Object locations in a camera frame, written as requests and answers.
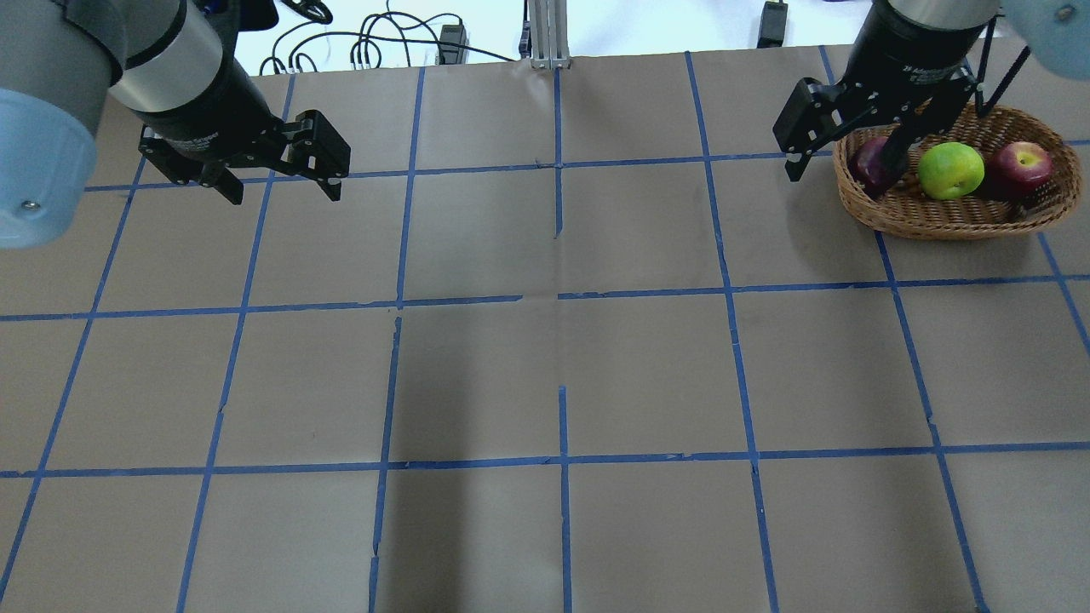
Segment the power adapter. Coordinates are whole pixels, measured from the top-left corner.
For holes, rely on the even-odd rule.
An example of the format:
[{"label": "power adapter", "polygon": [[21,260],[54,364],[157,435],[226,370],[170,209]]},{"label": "power adapter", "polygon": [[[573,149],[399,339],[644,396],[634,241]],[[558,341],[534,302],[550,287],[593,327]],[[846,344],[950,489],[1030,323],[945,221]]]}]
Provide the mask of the power adapter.
[{"label": "power adapter", "polygon": [[445,25],[439,32],[439,57],[436,63],[439,64],[463,64],[465,63],[464,47],[470,44],[469,35],[465,34],[463,25]]},{"label": "power adapter", "polygon": [[783,47],[784,33],[787,32],[787,4],[785,2],[764,3],[761,11],[761,33],[756,39],[756,48]]}]

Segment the apple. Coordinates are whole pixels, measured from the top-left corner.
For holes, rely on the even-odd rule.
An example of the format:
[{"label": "apple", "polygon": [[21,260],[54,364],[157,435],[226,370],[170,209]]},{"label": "apple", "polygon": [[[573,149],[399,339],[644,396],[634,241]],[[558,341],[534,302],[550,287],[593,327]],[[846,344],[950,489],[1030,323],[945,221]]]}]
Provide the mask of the apple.
[{"label": "apple", "polygon": [[989,158],[981,192],[995,200],[1024,199],[1052,177],[1052,157],[1037,143],[1009,143]]},{"label": "apple", "polygon": [[879,197],[894,187],[907,170],[908,159],[904,159],[900,168],[882,166],[882,148],[889,141],[888,136],[875,136],[863,143],[856,155],[851,157],[851,176],[863,184],[863,192],[871,197]]},{"label": "apple", "polygon": [[921,157],[917,172],[923,193],[935,200],[961,197],[984,181],[984,158],[965,143],[942,143]]}]

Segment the red apple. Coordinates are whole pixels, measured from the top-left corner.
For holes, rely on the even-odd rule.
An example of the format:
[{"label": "red apple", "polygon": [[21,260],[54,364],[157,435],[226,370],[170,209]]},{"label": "red apple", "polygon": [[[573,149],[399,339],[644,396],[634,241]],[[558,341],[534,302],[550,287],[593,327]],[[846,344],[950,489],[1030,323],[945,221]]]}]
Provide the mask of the red apple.
[{"label": "red apple", "polygon": [[1049,182],[1052,157],[1037,143],[1018,141],[995,152],[984,168],[984,195],[1019,200]]},{"label": "red apple", "polygon": [[905,168],[882,166],[882,148],[888,140],[887,136],[875,136],[867,141],[852,156],[849,165],[851,176],[863,184],[863,192],[871,197],[884,194],[905,175]]}]

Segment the white wall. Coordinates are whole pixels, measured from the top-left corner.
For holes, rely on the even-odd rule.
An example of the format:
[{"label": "white wall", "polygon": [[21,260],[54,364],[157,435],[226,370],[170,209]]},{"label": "white wall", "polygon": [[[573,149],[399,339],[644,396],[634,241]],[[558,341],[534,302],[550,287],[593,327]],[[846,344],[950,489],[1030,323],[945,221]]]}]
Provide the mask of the white wall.
[{"label": "white wall", "polygon": [[[358,31],[367,14],[386,10],[384,0],[326,0],[326,3],[334,12],[334,24],[307,26],[289,35],[278,48],[282,60],[287,60],[291,47],[312,34],[324,28]],[[789,0],[788,4],[786,45],[841,45],[855,40],[870,8],[870,0]],[[569,46],[573,56],[752,48],[756,45],[763,5],[763,0],[569,0]],[[269,55],[276,37],[303,22],[279,1],[277,7],[281,21],[275,29],[246,33],[239,38],[235,55],[251,74],[257,74],[257,68]],[[470,45],[518,57],[521,0],[391,0],[390,9],[422,19],[441,12],[458,13],[465,20]],[[452,23],[452,20],[438,23]],[[376,26],[374,34],[398,36],[387,22]],[[412,34],[419,38],[429,37],[423,28],[414,29]],[[315,59],[322,71],[351,70],[348,50],[353,43],[350,36],[326,37],[311,43],[304,50]],[[384,67],[405,65],[400,44],[380,45]],[[434,45],[414,45],[411,51],[413,65],[434,62]],[[496,60],[470,53],[469,61]]]}]

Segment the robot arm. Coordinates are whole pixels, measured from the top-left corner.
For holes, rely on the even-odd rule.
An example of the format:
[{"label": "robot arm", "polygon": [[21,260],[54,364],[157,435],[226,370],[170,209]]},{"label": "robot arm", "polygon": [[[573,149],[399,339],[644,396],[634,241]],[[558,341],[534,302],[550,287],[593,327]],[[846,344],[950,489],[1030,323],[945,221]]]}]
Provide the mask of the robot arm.
[{"label": "robot arm", "polygon": [[94,170],[107,92],[144,121],[140,149],[171,181],[240,204],[228,168],[266,167],[339,200],[348,144],[318,111],[292,123],[274,116],[234,60],[244,21],[276,23],[270,1],[205,3],[220,12],[206,17],[192,0],[0,3],[0,248],[68,229]]},{"label": "robot arm", "polygon": [[[1090,79],[1090,0],[1003,4],[1045,68]],[[773,127],[788,177],[798,181],[810,156],[829,142],[891,123],[900,127],[882,164],[893,176],[904,173],[908,148],[948,130],[976,92],[965,57],[998,10],[1000,0],[874,0],[840,81],[801,80]]]}]

